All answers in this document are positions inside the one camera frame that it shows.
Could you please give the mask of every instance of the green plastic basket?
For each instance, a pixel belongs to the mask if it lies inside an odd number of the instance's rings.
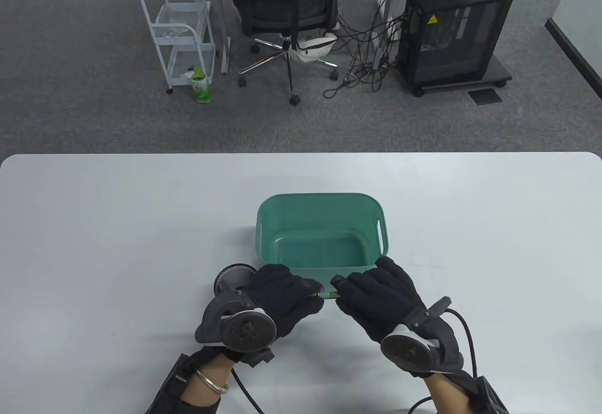
[[[388,249],[382,207],[365,194],[280,194],[257,212],[255,250],[263,264],[286,265],[327,291],[335,274],[368,270]]]

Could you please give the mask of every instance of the basket handle hole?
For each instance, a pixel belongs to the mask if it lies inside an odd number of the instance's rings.
[[[382,227],[380,226],[380,220],[376,220],[376,233],[378,234],[378,245],[380,247],[380,255],[382,255],[385,248],[382,244]]]

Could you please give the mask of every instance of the white table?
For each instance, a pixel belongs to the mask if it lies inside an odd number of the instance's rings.
[[[365,192],[426,304],[449,295],[512,414],[602,407],[602,164],[587,153],[13,156],[0,169],[0,412],[141,414],[260,203]],[[459,323],[449,317],[462,352]],[[241,366],[268,414],[426,394],[332,302]],[[432,405],[425,405],[428,410]],[[222,414],[253,412],[239,390]]]

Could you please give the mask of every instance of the chrome chair base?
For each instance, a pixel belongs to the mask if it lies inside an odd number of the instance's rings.
[[[268,40],[261,40],[258,38],[254,38],[254,46],[256,44],[260,44],[261,46],[266,46],[269,48],[273,48],[276,50],[276,52],[273,55],[270,55],[267,58],[264,58],[248,67],[246,67],[245,69],[241,70],[238,75],[238,85],[239,87],[245,87],[247,86],[247,81],[245,80],[245,78],[243,77],[243,75],[247,74],[247,72],[251,72],[252,70],[263,66],[264,64],[268,64],[272,61],[275,61],[277,59],[280,58],[284,58],[284,60],[286,61],[286,69],[288,70],[288,82],[290,85],[290,89],[291,89],[291,97],[290,97],[290,104],[293,106],[297,106],[299,104],[299,102],[301,102],[301,99],[299,99],[299,96],[295,95],[294,91],[293,91],[293,77],[291,74],[291,58],[290,55],[288,54],[288,47],[289,47],[289,43],[290,43],[290,38],[287,36],[283,36],[282,38],[284,40],[284,46],[279,46],[278,44],[274,44],[273,42],[269,42]],[[323,64],[324,66],[328,66],[329,68],[332,68],[333,71],[331,72],[331,80],[338,80],[338,71],[337,71],[337,65],[334,63],[331,63],[329,61],[325,61],[323,59],[317,59],[315,62]]]

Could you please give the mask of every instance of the white metal cart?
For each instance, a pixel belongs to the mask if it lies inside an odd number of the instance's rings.
[[[211,2],[164,0],[154,22],[146,1],[140,0],[140,4],[163,68],[167,93],[172,94],[176,86],[191,84],[191,67],[201,68],[211,83],[215,67],[215,44],[209,22]],[[167,65],[161,46],[172,46]]]

